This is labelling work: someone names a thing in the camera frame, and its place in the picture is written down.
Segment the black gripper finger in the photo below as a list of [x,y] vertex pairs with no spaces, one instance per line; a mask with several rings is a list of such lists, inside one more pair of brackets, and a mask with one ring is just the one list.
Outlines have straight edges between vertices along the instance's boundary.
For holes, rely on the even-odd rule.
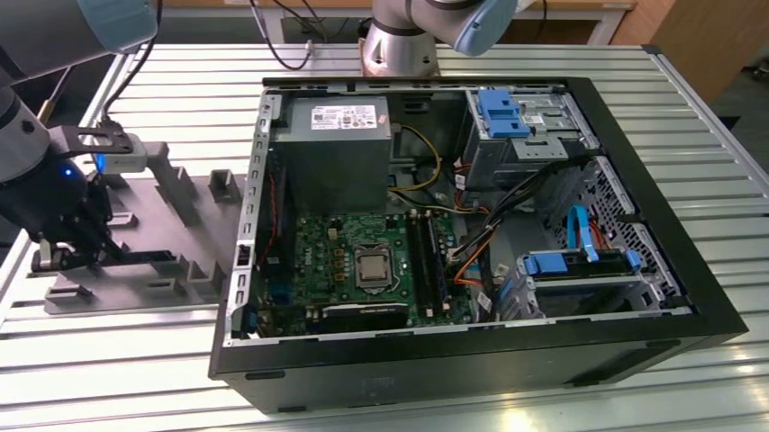
[[32,255],[32,272],[61,272],[77,267],[77,257],[68,247],[40,238],[38,249]]
[[72,230],[72,268],[118,263],[122,260],[125,252],[113,242],[112,233],[105,227],[77,225]]

